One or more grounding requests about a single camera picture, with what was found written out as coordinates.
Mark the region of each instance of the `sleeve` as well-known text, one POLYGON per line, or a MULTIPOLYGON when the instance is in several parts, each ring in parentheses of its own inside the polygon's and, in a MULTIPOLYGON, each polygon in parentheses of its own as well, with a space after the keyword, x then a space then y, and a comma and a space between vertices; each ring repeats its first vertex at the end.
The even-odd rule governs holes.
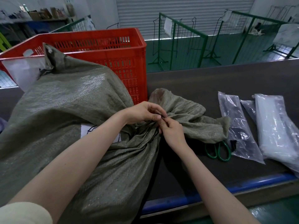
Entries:
POLYGON ((30 202, 17 202, 0 208, 0 223, 53 224, 53 220, 42 206, 30 202))

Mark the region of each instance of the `hand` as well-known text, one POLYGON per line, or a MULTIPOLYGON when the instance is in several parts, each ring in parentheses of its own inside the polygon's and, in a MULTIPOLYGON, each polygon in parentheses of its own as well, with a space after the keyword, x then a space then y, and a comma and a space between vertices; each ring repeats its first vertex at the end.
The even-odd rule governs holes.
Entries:
POLYGON ((126 124, 134 124, 146 120, 158 121, 161 119, 160 114, 167 117, 167 113, 160 105, 147 101, 143 101, 120 112, 125 115, 126 124))
POLYGON ((167 144, 180 155, 186 148, 189 148, 185 140, 183 126, 174 119, 167 117, 160 119, 158 124, 163 132, 167 144))

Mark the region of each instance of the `red plastic crate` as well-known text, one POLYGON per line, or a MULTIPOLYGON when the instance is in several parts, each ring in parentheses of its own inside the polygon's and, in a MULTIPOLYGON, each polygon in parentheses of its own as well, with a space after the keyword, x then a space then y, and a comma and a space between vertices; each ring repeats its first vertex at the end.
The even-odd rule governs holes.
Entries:
POLYGON ((2 61, 25 58, 28 49, 33 52, 30 58, 43 56, 43 42, 71 57, 106 65, 124 83, 134 104, 147 101, 146 43, 137 28, 36 35, 0 53, 0 70, 8 73, 2 61))

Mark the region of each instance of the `scissors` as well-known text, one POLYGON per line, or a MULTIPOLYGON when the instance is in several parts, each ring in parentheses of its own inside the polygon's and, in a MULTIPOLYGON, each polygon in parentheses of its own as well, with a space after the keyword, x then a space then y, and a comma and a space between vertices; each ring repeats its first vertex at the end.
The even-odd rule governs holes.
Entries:
POLYGON ((214 145, 214 154, 215 154, 215 156, 212 156, 212 155, 207 151, 207 144, 204 145, 204 149, 205 149, 206 154, 207 154, 207 156, 208 156, 209 158, 211 158, 211 159, 216 159, 216 158, 218 158, 218 159, 221 160, 222 162, 227 162, 227 161, 230 160, 230 158, 231 158, 231 151, 230 151, 230 148, 229 148, 229 146, 226 144, 225 141, 221 141, 221 142, 216 143, 216 144, 213 144, 213 145, 214 145), (220 156, 220 147, 221 147, 221 144, 223 144, 224 147, 225 147, 225 149, 227 150, 227 154, 228 154, 228 156, 227 156, 226 159, 223 159, 223 158, 221 158, 221 156, 220 156))

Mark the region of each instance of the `gray corrugated shutter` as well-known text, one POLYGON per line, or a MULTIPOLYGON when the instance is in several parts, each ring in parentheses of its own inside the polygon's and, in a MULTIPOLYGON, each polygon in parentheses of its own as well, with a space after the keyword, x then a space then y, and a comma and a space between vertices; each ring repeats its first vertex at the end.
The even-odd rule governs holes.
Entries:
POLYGON ((196 17, 196 29, 208 35, 225 9, 249 13, 254 0, 116 0, 121 27, 139 28, 144 39, 152 39, 153 20, 162 12, 192 26, 196 17))

